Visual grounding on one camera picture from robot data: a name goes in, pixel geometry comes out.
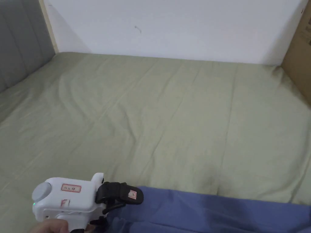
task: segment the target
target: blue blanket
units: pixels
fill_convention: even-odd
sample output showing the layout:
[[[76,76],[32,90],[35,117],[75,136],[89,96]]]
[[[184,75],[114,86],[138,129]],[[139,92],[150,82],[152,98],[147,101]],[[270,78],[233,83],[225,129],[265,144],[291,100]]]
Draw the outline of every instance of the blue blanket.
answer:
[[[309,206],[141,189],[143,204],[111,211],[107,232],[311,232]]]

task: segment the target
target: finger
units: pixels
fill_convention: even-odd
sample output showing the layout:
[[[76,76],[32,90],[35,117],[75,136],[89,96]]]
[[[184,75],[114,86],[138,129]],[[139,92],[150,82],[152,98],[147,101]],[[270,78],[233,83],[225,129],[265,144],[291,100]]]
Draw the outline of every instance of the finger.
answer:
[[[51,233],[68,233],[68,222],[63,219],[48,219],[44,223]]]
[[[94,229],[95,229],[95,226],[94,226],[94,225],[90,225],[90,224],[88,224],[88,225],[87,225],[87,227],[86,227],[86,229],[85,229],[85,231],[88,231],[88,232],[93,232],[93,231],[94,231]]]

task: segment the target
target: sticker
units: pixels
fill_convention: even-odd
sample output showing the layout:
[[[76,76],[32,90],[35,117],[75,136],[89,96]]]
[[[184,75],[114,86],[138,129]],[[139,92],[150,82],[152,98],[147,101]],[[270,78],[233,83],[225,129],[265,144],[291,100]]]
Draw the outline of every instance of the sticker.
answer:
[[[63,184],[62,185],[62,191],[79,193],[81,191],[81,186],[79,186],[79,185]]]
[[[136,200],[137,192],[130,190],[128,197]]]
[[[69,207],[69,205],[70,205],[70,200],[69,199],[64,199],[64,200],[62,200],[62,202],[60,204],[60,207],[64,207],[64,206]]]

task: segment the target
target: green bed sheet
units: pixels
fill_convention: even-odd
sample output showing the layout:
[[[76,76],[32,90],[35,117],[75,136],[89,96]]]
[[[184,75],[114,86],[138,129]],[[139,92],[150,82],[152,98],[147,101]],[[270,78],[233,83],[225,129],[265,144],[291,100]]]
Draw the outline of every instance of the green bed sheet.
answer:
[[[275,66],[60,53],[0,94],[0,223],[50,177],[311,204],[310,109]]]

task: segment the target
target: gray headboard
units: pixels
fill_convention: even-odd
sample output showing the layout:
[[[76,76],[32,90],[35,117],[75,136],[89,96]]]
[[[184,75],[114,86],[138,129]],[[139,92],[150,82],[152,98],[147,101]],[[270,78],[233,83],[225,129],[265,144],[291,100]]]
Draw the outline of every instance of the gray headboard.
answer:
[[[54,55],[39,0],[0,0],[0,92]]]

